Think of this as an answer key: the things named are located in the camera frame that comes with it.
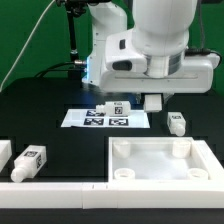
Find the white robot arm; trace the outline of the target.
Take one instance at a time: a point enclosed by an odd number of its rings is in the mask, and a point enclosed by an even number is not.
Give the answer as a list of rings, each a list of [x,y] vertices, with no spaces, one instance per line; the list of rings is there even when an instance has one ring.
[[[134,27],[115,4],[90,5],[93,50],[84,81],[105,92],[203,93],[218,56],[187,54],[198,0],[133,0]]]

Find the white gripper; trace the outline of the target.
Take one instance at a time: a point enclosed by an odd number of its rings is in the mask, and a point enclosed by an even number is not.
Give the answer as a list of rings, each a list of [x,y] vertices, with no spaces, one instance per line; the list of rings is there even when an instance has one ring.
[[[178,71],[164,78],[151,78],[142,72],[109,71],[102,66],[99,87],[119,93],[204,93],[212,86],[213,70],[219,62],[216,53],[187,56]]]

